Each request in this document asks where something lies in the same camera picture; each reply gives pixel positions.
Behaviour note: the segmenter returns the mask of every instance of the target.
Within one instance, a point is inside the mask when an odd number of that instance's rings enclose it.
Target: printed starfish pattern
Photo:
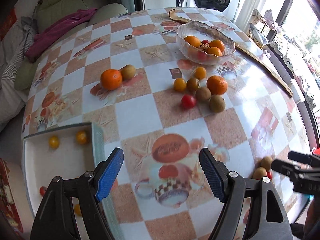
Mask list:
[[[139,15],[141,15],[141,16],[143,16],[143,13],[144,13],[145,11],[138,11],[138,12],[134,12],[133,14],[139,14]]]
[[[290,131],[292,134],[294,134],[291,122],[284,122],[284,125],[287,127],[288,131]]]
[[[154,143],[154,142],[155,142],[154,136],[152,136],[152,138],[151,138],[150,135],[149,135],[148,138],[147,138],[146,143],[145,143],[140,149],[138,149],[138,148],[136,148],[136,147],[133,147],[133,148],[132,148],[132,153],[133,153],[136,157],[140,158],[139,163],[138,163],[138,164],[135,166],[135,168],[134,168],[135,170],[140,170],[143,160],[144,160],[146,157],[148,157],[148,156],[151,155],[152,146],[153,146],[153,143]]]
[[[265,107],[268,108],[273,113],[273,107],[267,98],[264,99],[264,104],[261,104],[261,106],[263,108],[265,108]]]
[[[237,79],[234,79],[234,81],[235,81],[234,85],[229,86],[234,90],[233,96],[235,96],[236,93],[238,93],[239,91],[239,85],[238,85]]]
[[[305,135],[305,133],[303,133],[303,134],[301,134],[301,135],[299,135],[300,136],[300,138],[304,141],[304,143],[306,144],[306,145],[308,145],[308,143],[307,143],[307,141],[306,141],[306,135]]]
[[[155,19],[167,21],[167,14],[161,14],[160,16],[154,16]]]
[[[90,38],[91,38],[91,34],[89,35],[89,33],[87,33],[82,38],[77,37],[77,40],[82,41],[82,42],[86,42],[86,41],[90,40]]]
[[[121,43],[116,44],[116,46],[119,47],[119,49],[121,49],[121,48],[128,49],[128,46],[130,44],[132,44],[132,41],[124,41],[122,44]]]
[[[112,122],[113,119],[114,118],[104,120],[104,112],[102,110],[99,114],[98,124],[101,125],[102,127],[104,127],[104,126],[108,125],[110,122]]]
[[[162,54],[166,53],[167,51],[160,51],[159,47],[156,47],[155,51],[146,51],[147,54],[151,55],[148,60],[154,58],[154,57],[158,57],[161,60],[164,60]]]

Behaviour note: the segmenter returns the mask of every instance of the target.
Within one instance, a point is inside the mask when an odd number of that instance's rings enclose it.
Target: window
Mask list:
[[[310,109],[320,110],[320,29],[319,21],[307,0],[293,0],[274,40],[279,51],[290,58],[297,82],[307,94]]]
[[[280,13],[283,3],[284,3],[284,0],[267,0],[263,6],[263,9],[261,10],[261,14],[264,15],[267,10],[271,9],[273,19],[276,20]],[[267,26],[264,26],[264,24],[261,22],[259,22],[256,25],[256,27],[259,31],[262,31],[263,29],[262,34],[265,36],[267,36],[268,33],[270,32],[270,28]]]

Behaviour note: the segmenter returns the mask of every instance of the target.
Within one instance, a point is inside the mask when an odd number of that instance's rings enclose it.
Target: shoe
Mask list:
[[[272,10],[266,10],[266,13],[263,16],[263,19],[267,22],[267,25],[271,27],[271,29],[275,30],[276,22],[273,19]]]
[[[292,64],[291,64],[291,60],[287,57],[287,55],[284,55],[284,56],[282,57],[282,59],[283,59],[284,63],[287,65],[287,67],[288,67],[292,72],[294,72],[293,66],[292,66]]]
[[[270,46],[275,50],[275,52],[280,55],[281,57],[283,57],[283,53],[281,52],[282,49],[279,46],[279,43],[276,42],[275,40],[269,42]]]
[[[264,47],[269,43],[265,36],[261,34],[252,23],[249,24],[249,27],[253,38],[259,43],[260,46]]]
[[[262,20],[263,20],[263,17],[260,14],[260,12],[256,8],[253,9],[251,14],[251,23],[256,25],[258,24],[258,22],[262,22]]]

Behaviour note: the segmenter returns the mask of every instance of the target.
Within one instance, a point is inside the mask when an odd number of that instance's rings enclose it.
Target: bolt head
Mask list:
[[[232,178],[236,178],[236,177],[238,177],[238,173],[236,173],[235,171],[230,171],[229,176]]]
[[[52,179],[53,182],[58,182],[59,180],[60,180],[60,177],[59,177],[59,176],[55,176],[55,177]]]
[[[263,177],[262,180],[265,182],[265,183],[269,183],[271,180],[269,177]]]
[[[86,178],[91,178],[91,177],[93,176],[93,172],[92,172],[92,171],[86,171],[86,172],[84,173],[84,176],[85,176]]]

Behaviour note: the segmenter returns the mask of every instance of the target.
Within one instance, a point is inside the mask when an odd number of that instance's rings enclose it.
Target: checkered tablecloth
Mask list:
[[[206,68],[208,77],[228,81],[222,113],[212,114],[206,104],[180,108],[174,78],[188,80],[197,64],[177,47],[178,24],[170,21],[170,9],[121,15],[55,44],[42,55],[25,110],[23,136],[92,121],[104,131],[106,158],[114,147],[124,150],[110,197],[118,224],[112,230],[119,239],[207,239],[222,204],[199,166],[202,147],[243,177],[266,155],[287,160],[289,150],[309,153],[293,99],[237,52],[225,64]],[[272,66],[220,12],[177,8],[177,14],[214,26]],[[100,88],[104,70],[127,64],[137,68],[133,79],[114,91]],[[297,198],[291,182],[274,174],[273,183],[289,210]],[[248,208],[246,200],[244,211]],[[243,218],[235,239],[244,229]]]

